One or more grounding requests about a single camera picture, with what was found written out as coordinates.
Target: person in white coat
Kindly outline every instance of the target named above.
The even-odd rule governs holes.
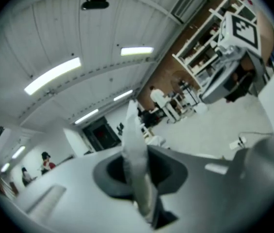
[[[150,86],[150,90],[150,98],[164,111],[170,121],[173,123],[179,121],[180,116],[171,106],[171,99],[168,96],[165,96],[165,94],[160,89],[156,89],[153,85]]]

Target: lab equipment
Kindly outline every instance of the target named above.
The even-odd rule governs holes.
[[[227,12],[221,23],[216,70],[198,94],[204,103],[226,98],[235,101],[247,93],[257,96],[265,85],[258,28],[249,20]]]
[[[130,100],[123,130],[123,170],[139,212],[152,225],[155,220],[157,189],[149,174],[147,145],[140,130],[141,126],[137,103]]]

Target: white ceiling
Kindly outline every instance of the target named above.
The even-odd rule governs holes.
[[[0,112],[19,126],[42,129],[56,117],[73,122],[139,89],[183,27],[170,14],[178,0],[107,0],[107,9],[81,11],[84,1],[14,0],[2,13]],[[121,47],[143,45],[154,52],[120,56]],[[80,68],[32,96],[24,92],[32,80],[74,57],[81,58]]]

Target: wooden shelf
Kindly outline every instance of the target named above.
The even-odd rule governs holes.
[[[185,59],[185,65],[190,65],[196,58],[198,58],[209,46],[210,43],[219,36],[219,31],[217,31],[201,48],[189,59]]]
[[[246,5],[242,0],[223,0],[216,9],[209,9],[212,13],[206,21],[200,26],[200,28],[195,32],[195,34],[188,40],[183,47],[179,50],[177,54],[173,54],[173,57],[182,65],[182,67],[193,77],[193,79],[201,86],[203,82],[198,81],[197,75],[201,74],[212,62],[214,62],[218,55],[214,54],[208,61],[206,61],[201,67],[194,67],[195,64],[203,60],[202,54],[205,53],[211,46],[212,41],[217,42],[218,36],[220,34],[220,29],[211,36],[208,40],[208,34],[210,33],[211,27],[214,23],[218,24],[218,21],[222,21],[224,18],[224,12],[230,11],[236,15],[244,12],[248,13],[248,10],[255,15],[252,9]],[[251,20],[252,23],[256,22],[256,17]],[[197,42],[201,44],[203,41],[207,40],[196,52],[193,49]]]
[[[192,73],[194,76],[200,74],[208,65],[210,65],[215,59],[218,57],[217,54],[215,54],[213,57],[211,57],[207,62],[205,62],[201,67],[198,69],[192,68]]]

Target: fluorescent light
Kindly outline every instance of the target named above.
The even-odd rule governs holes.
[[[21,146],[21,147],[15,152],[15,154],[13,154],[12,159],[16,159],[16,158],[20,155],[20,153],[24,151],[25,148],[26,148],[25,146]]]
[[[98,112],[98,109],[93,110],[92,112],[90,112],[90,113],[86,114],[85,116],[81,117],[80,119],[76,120],[74,123],[78,124],[78,123],[84,121],[85,119],[89,118],[90,116],[94,115],[97,112]]]
[[[29,95],[32,95],[34,92],[36,92],[42,86],[46,85],[48,82],[80,66],[81,61],[79,57],[66,61],[63,64],[60,64],[59,66],[52,68],[51,70],[47,71],[46,73],[38,77],[36,80],[34,80],[30,85],[28,85],[25,88],[25,92],[27,92]]]
[[[116,98],[114,98],[113,101],[119,100],[119,99],[131,94],[132,92],[133,92],[133,90],[127,91],[127,92],[123,93],[122,95],[119,95]]]
[[[121,48],[121,56],[152,53],[153,49],[154,48],[151,48],[151,47]]]
[[[8,168],[9,168],[10,164],[6,163],[2,168],[1,168],[1,172],[5,172]]]

